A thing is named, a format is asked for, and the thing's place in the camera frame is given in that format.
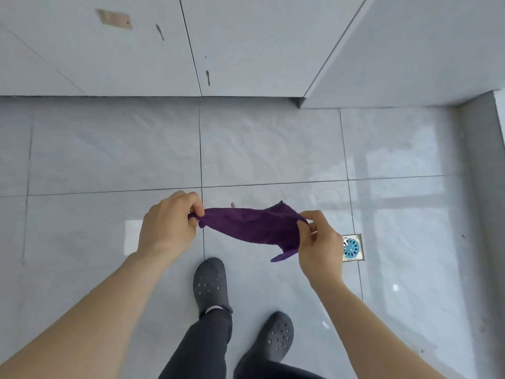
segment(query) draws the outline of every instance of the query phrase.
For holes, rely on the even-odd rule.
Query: forearm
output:
[[[112,275],[0,366],[0,378],[113,378],[165,267],[132,254]]]
[[[443,378],[388,329],[339,278],[312,286],[360,379]]]

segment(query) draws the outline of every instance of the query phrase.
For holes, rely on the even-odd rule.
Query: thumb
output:
[[[303,221],[297,221],[298,230],[300,231],[300,248],[308,248],[312,245],[311,239],[311,229],[309,225],[307,225]]]
[[[192,227],[195,231],[196,231],[196,227],[198,226],[198,219],[196,219],[195,217],[191,217],[189,218],[188,220],[188,224],[190,227]]]

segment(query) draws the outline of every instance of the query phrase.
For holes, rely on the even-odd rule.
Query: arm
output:
[[[320,211],[298,221],[300,267],[328,312],[360,379],[443,378],[410,350],[342,281],[342,236]]]
[[[0,366],[0,378],[115,378],[149,295],[188,249],[204,215],[199,196],[178,191],[145,215],[137,252],[46,331]]]

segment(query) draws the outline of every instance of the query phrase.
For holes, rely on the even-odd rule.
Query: metal drain frame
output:
[[[365,254],[363,252],[363,242],[361,241],[361,234],[343,235],[342,238],[344,238],[344,241],[347,238],[352,238],[360,246],[360,251],[358,252],[358,254],[354,258],[347,258],[345,255],[342,255],[342,261],[343,262],[364,261],[365,260]]]

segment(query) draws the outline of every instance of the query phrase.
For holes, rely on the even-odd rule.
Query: hand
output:
[[[342,280],[342,236],[330,226],[320,210],[300,213],[306,224],[298,221],[300,231],[299,261],[301,270],[312,286],[328,280]]]
[[[184,253],[196,235],[198,219],[188,213],[205,215],[201,199],[194,191],[177,191],[151,207],[144,216],[138,241],[139,255],[159,256],[166,267]]]

